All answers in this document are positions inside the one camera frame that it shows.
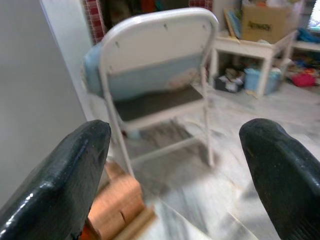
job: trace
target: marble floor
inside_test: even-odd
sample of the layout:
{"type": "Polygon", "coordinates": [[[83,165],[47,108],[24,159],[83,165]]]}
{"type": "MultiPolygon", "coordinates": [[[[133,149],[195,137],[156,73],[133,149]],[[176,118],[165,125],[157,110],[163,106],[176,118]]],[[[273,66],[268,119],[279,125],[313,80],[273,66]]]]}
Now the marble floor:
{"type": "MultiPolygon", "coordinates": [[[[157,214],[139,240],[279,240],[253,186],[238,132],[251,119],[268,118],[320,159],[320,95],[286,83],[259,100],[243,92],[208,91],[215,167],[206,165],[202,144],[133,163],[145,201],[157,214]]],[[[202,116],[189,114],[177,119],[179,126],[167,123],[128,139],[130,154],[198,135],[202,116]]]]}

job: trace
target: plastic bin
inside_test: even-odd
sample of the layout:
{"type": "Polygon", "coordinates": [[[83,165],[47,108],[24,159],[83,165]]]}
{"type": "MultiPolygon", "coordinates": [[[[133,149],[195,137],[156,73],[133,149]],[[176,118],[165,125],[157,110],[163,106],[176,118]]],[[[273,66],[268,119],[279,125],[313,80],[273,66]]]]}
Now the plastic bin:
{"type": "MultiPolygon", "coordinates": [[[[260,78],[260,71],[248,68],[244,70],[245,72],[245,81],[244,81],[244,89],[251,90],[256,92],[259,78],[260,78]]],[[[281,72],[271,71],[269,74],[269,79],[265,87],[264,94],[270,94],[277,90],[279,83],[281,80],[281,72]]]]}

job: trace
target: folding chair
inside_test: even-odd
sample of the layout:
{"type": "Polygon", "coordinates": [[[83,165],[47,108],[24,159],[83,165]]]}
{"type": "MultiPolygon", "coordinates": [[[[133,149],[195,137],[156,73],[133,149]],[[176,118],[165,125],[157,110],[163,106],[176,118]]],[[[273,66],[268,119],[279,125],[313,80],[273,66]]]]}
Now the folding chair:
{"type": "MultiPolygon", "coordinates": [[[[215,15],[203,8],[183,8],[129,18],[102,40],[99,73],[111,128],[129,173],[134,176],[122,131],[147,128],[203,109],[208,164],[210,149],[206,69],[218,31],[215,15]],[[203,95],[189,83],[200,75],[203,95]]],[[[198,141],[195,137],[158,149],[135,160],[159,157],[198,141]]]]}

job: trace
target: chair backrest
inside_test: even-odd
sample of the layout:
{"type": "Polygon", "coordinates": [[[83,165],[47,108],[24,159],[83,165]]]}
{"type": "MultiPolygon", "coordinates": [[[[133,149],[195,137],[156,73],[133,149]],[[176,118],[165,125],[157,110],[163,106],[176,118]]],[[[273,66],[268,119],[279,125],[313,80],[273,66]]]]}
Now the chair backrest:
{"type": "Polygon", "coordinates": [[[196,7],[119,23],[102,40],[99,72],[104,95],[122,100],[194,78],[217,31],[215,15],[196,7]]]}

